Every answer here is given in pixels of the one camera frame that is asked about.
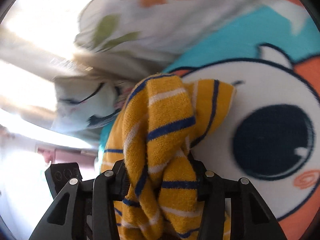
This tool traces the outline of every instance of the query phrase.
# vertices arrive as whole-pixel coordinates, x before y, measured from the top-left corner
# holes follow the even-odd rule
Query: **towel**
[[[186,157],[226,117],[235,88],[218,80],[190,84],[173,74],[138,83],[111,130],[101,172],[124,159],[129,193],[115,202],[120,238],[157,240],[168,232],[196,239],[203,202]],[[229,238],[230,221],[225,223]]]

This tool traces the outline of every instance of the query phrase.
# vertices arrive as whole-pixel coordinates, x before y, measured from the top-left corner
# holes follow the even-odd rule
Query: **white cartoon head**
[[[258,58],[173,71],[183,82],[213,78],[236,86],[224,123],[192,152],[223,178],[249,178],[279,220],[299,209],[319,183],[320,102],[295,70],[301,64],[263,44]]]

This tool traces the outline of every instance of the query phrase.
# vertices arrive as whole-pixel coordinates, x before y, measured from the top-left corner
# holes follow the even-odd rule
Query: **yellow striped cloth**
[[[157,240],[164,232],[196,239],[203,203],[197,202],[190,147],[226,117],[235,89],[217,80],[183,84],[173,74],[136,85],[111,130],[101,172],[124,159],[128,195],[115,202],[122,240]],[[230,221],[224,239],[229,239]]]

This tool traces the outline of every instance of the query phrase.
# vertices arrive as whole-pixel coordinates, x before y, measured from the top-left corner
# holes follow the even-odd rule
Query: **silver screw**
[[[214,176],[214,172],[213,171],[206,171],[205,175],[209,178],[212,178]]]
[[[113,175],[113,171],[112,170],[107,170],[105,173],[104,173],[104,176],[106,177],[111,177]]]
[[[75,185],[75,184],[78,183],[78,179],[73,178],[73,179],[69,180],[69,183],[70,183],[71,185]]]
[[[247,178],[242,178],[240,181],[242,184],[245,184],[245,185],[249,184],[249,180]]]

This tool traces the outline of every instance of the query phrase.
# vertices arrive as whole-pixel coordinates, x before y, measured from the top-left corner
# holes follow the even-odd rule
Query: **cartoon character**
[[[262,44],[257,58],[173,73],[184,82],[215,78],[236,86],[228,117],[193,148],[194,157],[224,178],[248,177],[288,239],[297,238],[292,227],[304,232],[320,206],[320,57],[295,63]]]

